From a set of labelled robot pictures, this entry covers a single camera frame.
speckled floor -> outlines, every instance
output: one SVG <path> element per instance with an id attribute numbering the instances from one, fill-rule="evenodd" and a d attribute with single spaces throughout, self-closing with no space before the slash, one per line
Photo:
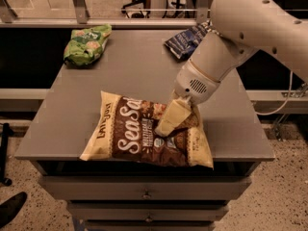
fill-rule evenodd
<path id="1" fill-rule="evenodd" d="M 72 231 L 66 203 L 54 200 L 39 186 L 39 173 L 29 162 L 13 157 L 22 140 L 20 126 L 29 123 L 11 122 L 15 137 L 9 140 L 6 175 L 13 184 L 0 187 L 0 203 L 20 192 L 26 192 L 28 199 L 17 217 L 1 231 Z M 291 122 L 282 126 L 283 141 L 274 138 L 269 124 L 263 127 L 276 160 L 259 165 L 252 185 L 230 202 L 230 211 L 216 223 L 216 231 L 308 230 L 308 142 Z"/>

dark blue snack bag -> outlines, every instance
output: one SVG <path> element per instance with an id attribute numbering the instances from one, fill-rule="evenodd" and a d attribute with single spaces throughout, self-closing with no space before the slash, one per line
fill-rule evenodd
<path id="1" fill-rule="evenodd" d="M 198 24 L 165 41 L 165 46 L 177 59 L 187 60 L 206 34 L 212 30 L 210 21 Z"/>

gray tabletop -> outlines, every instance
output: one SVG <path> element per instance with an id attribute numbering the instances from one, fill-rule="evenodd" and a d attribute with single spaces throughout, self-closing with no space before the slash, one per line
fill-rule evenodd
<path id="1" fill-rule="evenodd" d="M 114 30 L 104 55 L 91 68 L 64 65 L 15 157 L 77 160 L 98 122 L 101 90 L 167 103 L 183 63 L 163 44 L 177 32 Z M 236 70 L 200 105 L 200 112 L 215 161 L 274 158 Z"/>

drawer handle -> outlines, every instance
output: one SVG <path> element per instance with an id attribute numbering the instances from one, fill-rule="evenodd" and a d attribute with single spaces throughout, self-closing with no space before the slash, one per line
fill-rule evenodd
<path id="1" fill-rule="evenodd" d="M 144 195 L 142 196 L 142 198 L 144 200 L 148 200 L 148 199 L 151 199 L 152 195 L 148 192 L 148 190 L 145 190 L 145 193 Z"/>
<path id="2" fill-rule="evenodd" d="M 150 215 L 147 216 L 147 218 L 145 219 L 145 222 L 149 223 L 149 222 L 152 222 L 153 219 Z"/>

drawer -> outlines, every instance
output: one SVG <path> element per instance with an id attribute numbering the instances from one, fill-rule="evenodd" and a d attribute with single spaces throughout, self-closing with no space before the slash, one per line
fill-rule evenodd
<path id="1" fill-rule="evenodd" d="M 86 221 L 86 228 L 102 231 L 213 231 L 211 222 L 197 221 Z"/>
<path id="2" fill-rule="evenodd" d="M 222 219 L 228 212 L 227 206 L 195 202 L 200 201 L 193 203 L 191 201 L 69 203 L 67 210 L 77 219 L 139 220 L 146 222 L 157 220 L 215 221 Z"/>
<path id="3" fill-rule="evenodd" d="M 64 200 L 229 200 L 251 184 L 249 177 L 43 176 L 39 183 Z"/>

